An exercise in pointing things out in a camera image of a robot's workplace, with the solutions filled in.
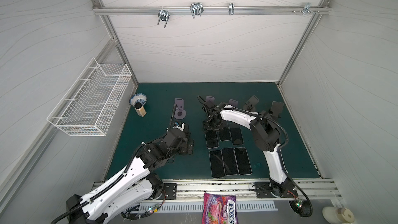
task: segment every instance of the black bottle cap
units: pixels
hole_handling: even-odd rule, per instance
[[[142,107],[142,105],[141,105],[140,102],[137,102],[137,103],[134,104],[134,108],[135,109],[140,109],[141,107]]]

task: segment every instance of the black smartphone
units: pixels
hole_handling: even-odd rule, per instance
[[[240,129],[240,125],[238,125],[237,123],[230,123],[229,131],[231,132],[232,144],[235,146],[242,145],[243,136],[242,136],[242,131]]]
[[[206,136],[206,146],[207,149],[217,148],[218,147],[218,138],[217,133],[214,131],[205,132]]]
[[[228,123],[226,121],[223,121],[222,125],[224,129],[218,132],[218,137],[220,138],[220,141],[230,141],[231,134],[229,133]]]
[[[251,167],[248,153],[245,147],[238,147],[234,149],[236,163],[238,164],[239,175],[251,175]]]
[[[212,150],[210,155],[211,176],[213,178],[225,177],[224,166],[222,165],[221,150]]]
[[[237,175],[238,167],[236,166],[235,154],[233,148],[222,148],[222,161],[226,175]]]

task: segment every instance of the green table surface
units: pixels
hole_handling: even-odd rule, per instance
[[[209,151],[206,147],[205,133],[202,122],[205,112],[197,100],[197,95],[215,97],[215,103],[228,102],[234,99],[242,108],[244,103],[255,95],[260,100],[256,111],[269,110],[272,102],[283,102],[281,93],[275,83],[140,83],[138,93],[147,96],[144,106],[147,114],[144,117],[137,115],[134,107],[130,108],[125,126],[118,142],[107,179],[121,170],[128,162],[135,148],[141,142],[151,141],[166,133],[170,121],[175,98],[184,99],[184,109],[187,112],[182,120],[189,125],[191,138],[194,140],[193,154],[175,157],[175,162],[169,162],[155,172],[161,179],[211,179]],[[301,140],[293,119],[283,108],[279,123],[289,135],[289,144],[282,149],[286,169],[293,178],[319,178],[311,158]],[[225,176],[229,178],[268,178],[269,170],[263,152],[256,147],[251,131],[241,127],[252,174]],[[219,142],[218,150],[233,146],[231,141]]]

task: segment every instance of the candy bag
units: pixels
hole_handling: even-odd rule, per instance
[[[238,224],[236,197],[205,193],[202,224]]]

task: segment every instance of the wire basket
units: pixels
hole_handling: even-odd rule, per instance
[[[78,79],[47,118],[70,136],[105,136],[131,79],[126,64],[98,64],[93,60],[91,64],[96,66],[87,66],[82,73],[88,77]],[[73,88],[73,97],[68,98]]]

